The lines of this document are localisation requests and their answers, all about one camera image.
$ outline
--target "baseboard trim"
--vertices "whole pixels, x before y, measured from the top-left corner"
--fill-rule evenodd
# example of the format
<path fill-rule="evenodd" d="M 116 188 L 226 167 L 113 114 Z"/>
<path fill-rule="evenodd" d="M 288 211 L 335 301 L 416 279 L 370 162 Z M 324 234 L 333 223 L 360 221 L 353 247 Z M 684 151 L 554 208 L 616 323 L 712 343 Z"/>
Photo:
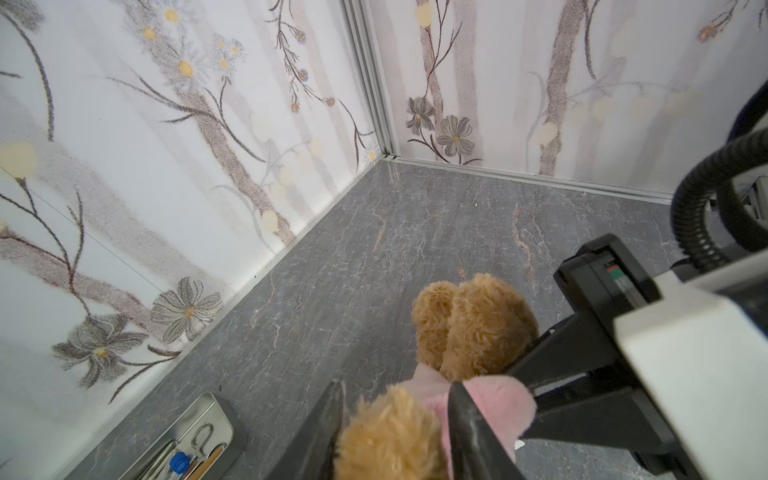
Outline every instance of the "baseboard trim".
<path fill-rule="evenodd" d="M 383 158 L 385 161 L 397 164 L 415 165 L 418 167 L 435 168 L 437 170 L 447 170 L 458 172 L 460 174 L 479 175 L 481 177 L 500 178 L 502 180 L 513 180 L 525 184 L 545 185 L 547 187 L 565 188 L 568 190 L 577 190 L 588 192 L 590 194 L 608 195 L 610 197 L 629 198 L 653 204 L 670 205 L 672 195 L 661 192 L 640 190 L 628 187 L 613 187 L 611 185 L 592 184 L 580 180 L 569 180 L 566 178 L 549 177 L 547 175 L 524 174 L 519 172 L 510 172 L 506 170 L 496 170 L 494 168 L 473 167 L 472 165 L 457 165 L 438 163 L 431 160 L 420 160 L 416 158 L 404 158 L 396 155 L 387 155 Z"/>

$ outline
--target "metal frame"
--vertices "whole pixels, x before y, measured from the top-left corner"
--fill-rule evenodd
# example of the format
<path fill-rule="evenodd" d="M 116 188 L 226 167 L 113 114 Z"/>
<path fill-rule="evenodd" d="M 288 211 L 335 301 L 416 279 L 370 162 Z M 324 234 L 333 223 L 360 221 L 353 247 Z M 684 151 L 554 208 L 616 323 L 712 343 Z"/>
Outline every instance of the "metal frame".
<path fill-rule="evenodd" d="M 600 185 L 582 180 L 572 180 L 570 178 L 549 177 L 548 175 L 539 174 L 526 174 L 524 172 L 497 170 L 494 168 L 475 167 L 472 165 L 447 164 L 442 161 L 438 163 L 432 160 L 421 160 L 416 158 L 391 156 L 385 158 L 385 160 L 395 162 L 397 164 L 435 168 L 436 170 L 446 170 L 460 174 L 478 175 L 480 177 L 499 178 L 502 180 L 513 180 L 523 184 L 545 185 L 547 187 L 564 188 L 566 190 L 576 190 L 590 194 L 629 198 L 631 200 L 651 202 L 652 204 L 670 205 L 672 203 L 672 194 L 640 190 L 637 188 Z"/>
<path fill-rule="evenodd" d="M 379 142 L 379 148 L 383 154 L 394 154 L 396 152 L 395 142 L 392 139 L 392 129 L 387 116 L 387 106 L 384 102 L 386 93 L 374 55 L 376 50 L 373 47 L 372 32 L 366 21 L 365 5 L 363 0 L 342 0 L 342 7 L 346 13 L 346 24 L 357 57 L 357 69 L 365 87 L 376 140 Z"/>

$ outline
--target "blue cap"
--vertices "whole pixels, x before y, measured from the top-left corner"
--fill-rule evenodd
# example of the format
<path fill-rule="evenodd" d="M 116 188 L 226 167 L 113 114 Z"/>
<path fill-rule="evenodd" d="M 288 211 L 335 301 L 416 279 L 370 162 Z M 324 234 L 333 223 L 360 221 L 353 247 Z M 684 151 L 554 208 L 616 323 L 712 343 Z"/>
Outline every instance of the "blue cap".
<path fill-rule="evenodd" d="M 178 452 L 170 460 L 170 469 L 174 473 L 183 474 L 186 473 L 190 467 L 190 458 L 184 452 Z"/>

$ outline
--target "pink fabric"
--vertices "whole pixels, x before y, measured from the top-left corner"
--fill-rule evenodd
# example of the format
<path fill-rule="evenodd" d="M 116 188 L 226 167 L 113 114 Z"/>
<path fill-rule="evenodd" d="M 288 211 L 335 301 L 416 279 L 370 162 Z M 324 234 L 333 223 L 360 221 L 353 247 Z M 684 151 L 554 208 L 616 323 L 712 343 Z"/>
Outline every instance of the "pink fabric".
<path fill-rule="evenodd" d="M 453 478 L 451 440 L 448 430 L 448 393 L 451 384 L 435 369 L 418 364 L 413 378 L 400 384 L 422 404 L 435 412 L 442 425 L 442 447 L 448 459 L 448 472 Z M 464 382 L 472 400 L 485 421 L 515 460 L 515 441 L 531 426 L 536 414 L 533 396 L 517 379 L 510 376 L 479 376 Z"/>

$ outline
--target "plush fur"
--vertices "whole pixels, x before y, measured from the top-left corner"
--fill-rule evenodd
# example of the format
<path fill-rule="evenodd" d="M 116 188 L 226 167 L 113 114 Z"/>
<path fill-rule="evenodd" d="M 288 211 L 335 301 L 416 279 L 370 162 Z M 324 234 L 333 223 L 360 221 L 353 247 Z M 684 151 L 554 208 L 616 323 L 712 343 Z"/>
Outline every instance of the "plush fur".
<path fill-rule="evenodd" d="M 487 273 L 458 287 L 448 282 L 426 287 L 411 318 L 419 361 L 451 382 L 501 373 L 538 338 L 538 324 L 525 298 Z"/>
<path fill-rule="evenodd" d="M 448 480 L 440 421 L 401 386 L 390 386 L 336 441 L 336 480 Z"/>
<path fill-rule="evenodd" d="M 336 480 L 447 480 L 450 382 L 464 385 L 514 459 L 535 402 L 502 373 L 538 336 L 525 299 L 488 274 L 460 286 L 427 286 L 413 304 L 418 340 L 414 376 L 373 404 L 362 402 L 336 442 Z"/>
<path fill-rule="evenodd" d="M 416 359 L 440 370 L 442 354 L 448 341 L 448 317 L 458 287 L 450 282 L 427 286 L 416 297 L 411 320 L 416 325 Z"/>

